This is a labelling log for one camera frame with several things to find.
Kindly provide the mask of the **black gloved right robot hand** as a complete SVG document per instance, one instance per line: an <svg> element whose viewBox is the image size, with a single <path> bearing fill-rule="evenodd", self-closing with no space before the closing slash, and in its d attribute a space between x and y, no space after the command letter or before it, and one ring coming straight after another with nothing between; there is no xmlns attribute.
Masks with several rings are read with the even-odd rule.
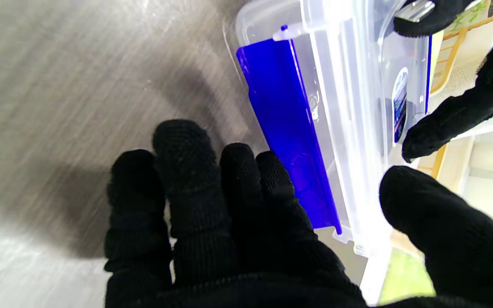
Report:
<svg viewBox="0 0 493 308"><path fill-rule="evenodd" d="M272 151L227 145L193 121L156 128L154 152L111 169L107 308L366 308L315 234ZM382 212L425 256L435 296L388 308L493 308L493 220L427 174L392 166Z"/></svg>

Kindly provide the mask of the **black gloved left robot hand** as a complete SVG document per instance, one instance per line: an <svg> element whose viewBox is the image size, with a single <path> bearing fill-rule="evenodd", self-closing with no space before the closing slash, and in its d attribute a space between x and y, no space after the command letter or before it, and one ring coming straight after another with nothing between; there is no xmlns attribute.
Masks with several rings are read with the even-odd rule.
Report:
<svg viewBox="0 0 493 308"><path fill-rule="evenodd" d="M473 88L446 98L411 127L402 146L406 162L432 154L451 139L493 117L493 48L477 72Z"/></svg>

